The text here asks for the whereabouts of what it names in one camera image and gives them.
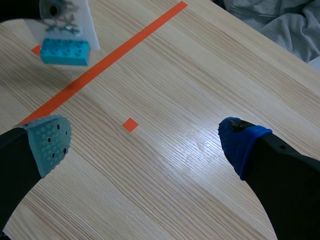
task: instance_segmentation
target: blue gripper pad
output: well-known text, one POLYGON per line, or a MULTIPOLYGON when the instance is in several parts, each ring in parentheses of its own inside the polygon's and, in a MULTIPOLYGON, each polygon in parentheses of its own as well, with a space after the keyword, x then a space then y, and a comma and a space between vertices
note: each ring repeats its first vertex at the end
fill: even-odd
POLYGON ((64 116, 49 115, 17 125, 15 128, 26 130, 29 146, 42 178, 50 173, 68 153, 71 127, 64 116))
POLYGON ((230 125, 230 121, 232 120, 240 120, 240 118, 227 117, 224 119, 219 124, 218 134, 222 150, 228 156, 240 179, 244 180, 247 162, 256 140, 263 135, 271 134, 272 130, 254 125, 240 132, 234 132, 230 125))
POLYGON ((45 64, 88 66, 89 55, 87 41, 45 38, 40 49, 45 64))

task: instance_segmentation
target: gray fabric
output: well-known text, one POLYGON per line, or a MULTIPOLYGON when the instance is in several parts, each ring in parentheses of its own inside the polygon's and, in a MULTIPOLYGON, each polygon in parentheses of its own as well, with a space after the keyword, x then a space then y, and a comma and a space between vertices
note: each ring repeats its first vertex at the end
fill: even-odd
POLYGON ((320 0, 223 0, 225 9, 306 63, 320 56, 320 0))

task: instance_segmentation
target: wood grain surface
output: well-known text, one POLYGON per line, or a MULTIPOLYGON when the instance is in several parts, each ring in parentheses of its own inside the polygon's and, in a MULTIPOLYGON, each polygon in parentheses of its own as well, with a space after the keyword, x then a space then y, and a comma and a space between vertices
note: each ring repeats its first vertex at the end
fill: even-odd
MULTIPOLYGON (((218 124, 263 125, 320 159, 320 74, 209 0, 185 2, 54 112, 71 122, 71 148, 15 210, 12 240, 276 239, 218 124)), ((176 3, 90 0, 101 45, 91 64, 176 3)), ((81 74, 43 65, 35 45, 23 21, 0 25, 1 133, 81 74)))

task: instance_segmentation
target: orange tape line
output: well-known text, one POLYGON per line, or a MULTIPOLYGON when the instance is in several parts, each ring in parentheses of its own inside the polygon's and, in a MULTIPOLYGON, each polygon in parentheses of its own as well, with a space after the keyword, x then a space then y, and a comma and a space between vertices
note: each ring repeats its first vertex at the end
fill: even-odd
POLYGON ((65 103, 68 99, 70 99, 76 92, 82 89, 85 85, 91 82, 95 77, 101 74, 104 70, 110 67, 113 63, 115 63, 118 59, 120 59, 123 55, 141 43, 144 39, 146 39, 149 35, 151 35, 154 31, 164 25, 167 21, 173 18, 176 14, 182 11, 187 4, 183 1, 179 2, 165 14, 160 16, 150 25, 142 29, 136 35, 131 37, 128 41, 123 43, 121 46, 116 48, 113 52, 111 52, 108 56, 94 65, 89 69, 88 72, 82 74, 56 95, 54 95, 49 101, 31 113, 28 117, 20 122, 20 124, 32 121, 36 118, 45 117, 51 114, 54 110, 60 107, 63 103, 65 103))

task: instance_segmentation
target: textured rubber pad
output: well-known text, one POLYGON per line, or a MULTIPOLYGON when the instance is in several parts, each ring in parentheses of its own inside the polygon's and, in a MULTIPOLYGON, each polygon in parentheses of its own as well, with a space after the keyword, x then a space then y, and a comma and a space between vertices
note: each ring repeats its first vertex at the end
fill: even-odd
POLYGON ((49 115, 17 125, 28 134, 29 146, 44 178, 68 153, 71 141, 71 127, 68 119, 61 115, 49 115))
POLYGON ((229 157, 230 163, 240 179, 244 180, 247 162, 256 140, 263 135, 272 134, 272 130, 254 125, 240 132, 234 132, 230 126, 232 120, 240 120, 240 118, 225 118, 219 124, 218 134, 224 154, 229 157))

